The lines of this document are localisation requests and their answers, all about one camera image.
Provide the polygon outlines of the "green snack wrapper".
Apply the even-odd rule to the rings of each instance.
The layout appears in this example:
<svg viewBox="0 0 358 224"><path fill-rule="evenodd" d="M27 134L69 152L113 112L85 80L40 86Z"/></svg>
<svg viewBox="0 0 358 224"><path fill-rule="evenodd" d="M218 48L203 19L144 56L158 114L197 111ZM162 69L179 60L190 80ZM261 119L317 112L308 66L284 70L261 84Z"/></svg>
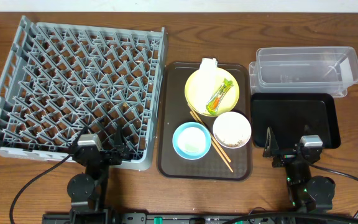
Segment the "green snack wrapper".
<svg viewBox="0 0 358 224"><path fill-rule="evenodd" d="M226 93L233 87L232 80L224 79L220 87L212 95L206 104L207 112L211 115L216 115L218 112L219 105L226 95Z"/></svg>

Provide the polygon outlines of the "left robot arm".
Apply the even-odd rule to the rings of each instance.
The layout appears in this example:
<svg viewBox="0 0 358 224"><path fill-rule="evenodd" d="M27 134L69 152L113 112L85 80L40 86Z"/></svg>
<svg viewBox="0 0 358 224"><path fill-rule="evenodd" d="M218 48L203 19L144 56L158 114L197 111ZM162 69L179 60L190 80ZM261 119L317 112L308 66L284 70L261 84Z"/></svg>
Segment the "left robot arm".
<svg viewBox="0 0 358 224"><path fill-rule="evenodd" d="M89 134L84 127L69 147L72 159L85 167L67 185L71 198L70 223L116 223L119 217L104 207L109 168L122 164L130 156L124 143L122 127L113 135L112 149L104 150L97 134Z"/></svg>

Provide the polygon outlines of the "light blue bowl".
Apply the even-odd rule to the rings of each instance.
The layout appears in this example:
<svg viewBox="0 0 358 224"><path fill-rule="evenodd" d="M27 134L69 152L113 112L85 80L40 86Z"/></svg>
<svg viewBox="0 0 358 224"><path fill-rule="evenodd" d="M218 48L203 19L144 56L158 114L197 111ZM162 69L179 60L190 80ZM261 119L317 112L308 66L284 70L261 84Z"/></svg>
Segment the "light blue bowl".
<svg viewBox="0 0 358 224"><path fill-rule="evenodd" d="M175 152L187 160L204 157L211 147L211 136L206 127L197 122L181 124L172 137Z"/></svg>

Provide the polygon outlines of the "white bowl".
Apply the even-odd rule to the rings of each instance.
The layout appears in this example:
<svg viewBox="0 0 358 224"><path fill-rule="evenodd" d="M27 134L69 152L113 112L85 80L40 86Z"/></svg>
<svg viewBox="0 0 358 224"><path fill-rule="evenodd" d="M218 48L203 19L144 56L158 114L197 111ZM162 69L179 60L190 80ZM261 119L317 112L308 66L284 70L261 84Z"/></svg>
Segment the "white bowl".
<svg viewBox="0 0 358 224"><path fill-rule="evenodd" d="M229 111L219 115L213 124L213 135L223 147L237 149L245 146L251 137L249 120L242 114Z"/></svg>

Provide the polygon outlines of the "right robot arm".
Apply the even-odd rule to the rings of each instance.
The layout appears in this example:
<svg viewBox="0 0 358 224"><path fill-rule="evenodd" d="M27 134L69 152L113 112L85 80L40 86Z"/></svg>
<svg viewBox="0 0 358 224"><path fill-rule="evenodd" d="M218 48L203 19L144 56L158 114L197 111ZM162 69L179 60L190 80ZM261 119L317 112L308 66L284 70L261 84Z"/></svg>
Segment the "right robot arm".
<svg viewBox="0 0 358 224"><path fill-rule="evenodd" d="M297 211L325 212L333 208L335 182L329 177L312 176L310 171L322 150L318 135L302 136L293 148L280 149L272 128L267 128L263 156L273 159L272 167L285 169L289 198Z"/></svg>

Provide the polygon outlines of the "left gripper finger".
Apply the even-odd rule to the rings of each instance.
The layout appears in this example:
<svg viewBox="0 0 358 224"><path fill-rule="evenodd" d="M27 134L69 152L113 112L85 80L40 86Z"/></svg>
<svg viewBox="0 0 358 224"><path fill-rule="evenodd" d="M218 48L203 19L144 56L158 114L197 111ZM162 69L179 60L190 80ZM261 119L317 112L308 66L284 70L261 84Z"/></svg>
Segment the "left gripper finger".
<svg viewBox="0 0 358 224"><path fill-rule="evenodd" d="M72 146L72 147L77 147L78 141L79 141L80 137L81 137L83 134L87 134L87 133L88 133L88 127L87 127L87 126L84 126L83 129L77 134L77 137L76 137L75 140L72 142L71 146Z"/></svg>
<svg viewBox="0 0 358 224"><path fill-rule="evenodd" d="M124 143L124 138L122 136L122 126L119 124L112 140L112 146L117 151L124 151L126 148L126 144Z"/></svg>

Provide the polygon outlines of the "white cup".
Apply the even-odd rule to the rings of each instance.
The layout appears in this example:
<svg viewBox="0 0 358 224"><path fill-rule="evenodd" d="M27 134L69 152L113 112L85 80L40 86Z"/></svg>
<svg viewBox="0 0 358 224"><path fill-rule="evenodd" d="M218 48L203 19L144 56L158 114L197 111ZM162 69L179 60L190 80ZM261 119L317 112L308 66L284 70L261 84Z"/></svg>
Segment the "white cup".
<svg viewBox="0 0 358 224"><path fill-rule="evenodd" d="M178 136L178 147L187 154L200 154L206 147L204 132L197 127L184 129Z"/></svg>

